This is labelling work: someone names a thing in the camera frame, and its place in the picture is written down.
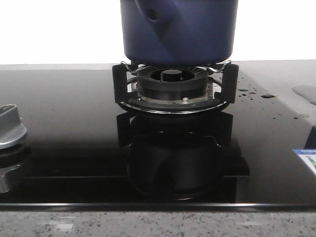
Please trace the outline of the dark blue cooking pot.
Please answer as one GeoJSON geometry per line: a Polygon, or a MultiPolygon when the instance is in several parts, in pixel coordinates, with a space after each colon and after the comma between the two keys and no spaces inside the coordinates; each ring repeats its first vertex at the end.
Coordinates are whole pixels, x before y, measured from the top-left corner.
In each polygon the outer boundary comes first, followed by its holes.
{"type": "Polygon", "coordinates": [[[156,66],[204,66],[233,51],[237,0],[120,1],[125,56],[156,66]]]}

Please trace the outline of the black metal pot support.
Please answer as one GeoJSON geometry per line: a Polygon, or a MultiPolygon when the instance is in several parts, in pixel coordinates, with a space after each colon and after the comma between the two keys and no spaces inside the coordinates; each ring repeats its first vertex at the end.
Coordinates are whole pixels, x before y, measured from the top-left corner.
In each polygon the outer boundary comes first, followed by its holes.
{"type": "Polygon", "coordinates": [[[153,109],[152,106],[140,107],[129,104],[128,100],[137,96],[137,92],[131,89],[132,83],[136,82],[136,74],[141,68],[147,66],[153,65],[139,66],[121,62],[112,67],[115,103],[123,109],[151,114],[181,115],[222,110],[235,102],[239,66],[227,61],[223,64],[199,67],[209,73],[214,96],[212,100],[176,107],[173,105],[170,107],[163,106],[157,109],[153,109]]]}

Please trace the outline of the black round gas burner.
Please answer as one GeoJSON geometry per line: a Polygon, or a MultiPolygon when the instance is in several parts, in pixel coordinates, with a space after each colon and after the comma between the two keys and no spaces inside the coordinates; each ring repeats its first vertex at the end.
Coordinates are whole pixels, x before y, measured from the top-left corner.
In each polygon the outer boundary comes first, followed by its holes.
{"type": "Polygon", "coordinates": [[[203,103],[214,99],[209,73],[199,67],[164,68],[147,66],[136,74],[131,85],[137,92],[129,104],[157,109],[203,103]]]}

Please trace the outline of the black glass gas stove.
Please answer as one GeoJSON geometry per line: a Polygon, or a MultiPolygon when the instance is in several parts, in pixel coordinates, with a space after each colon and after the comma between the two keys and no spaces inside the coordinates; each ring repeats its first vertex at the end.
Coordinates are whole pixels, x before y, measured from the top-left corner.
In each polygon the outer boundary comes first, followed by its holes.
{"type": "Polygon", "coordinates": [[[316,208],[316,176],[296,150],[316,130],[240,73],[221,112],[125,112],[112,72],[1,71],[0,103],[27,137],[0,152],[1,210],[316,208]]]}

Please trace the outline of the silver stove control knob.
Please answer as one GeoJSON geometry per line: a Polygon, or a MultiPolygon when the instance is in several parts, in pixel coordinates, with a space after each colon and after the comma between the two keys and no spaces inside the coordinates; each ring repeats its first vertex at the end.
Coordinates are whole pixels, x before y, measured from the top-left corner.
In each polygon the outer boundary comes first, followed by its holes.
{"type": "Polygon", "coordinates": [[[27,136],[27,129],[21,122],[18,108],[14,104],[0,108],[0,149],[13,147],[27,136]]]}

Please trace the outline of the blue white energy label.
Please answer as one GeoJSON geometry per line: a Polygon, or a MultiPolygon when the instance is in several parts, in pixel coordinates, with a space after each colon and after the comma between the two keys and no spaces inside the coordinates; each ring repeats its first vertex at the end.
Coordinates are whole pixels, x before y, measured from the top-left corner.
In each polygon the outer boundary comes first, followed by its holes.
{"type": "Polygon", "coordinates": [[[309,170],[316,174],[316,150],[315,149],[293,149],[293,152],[302,160],[309,170]]]}

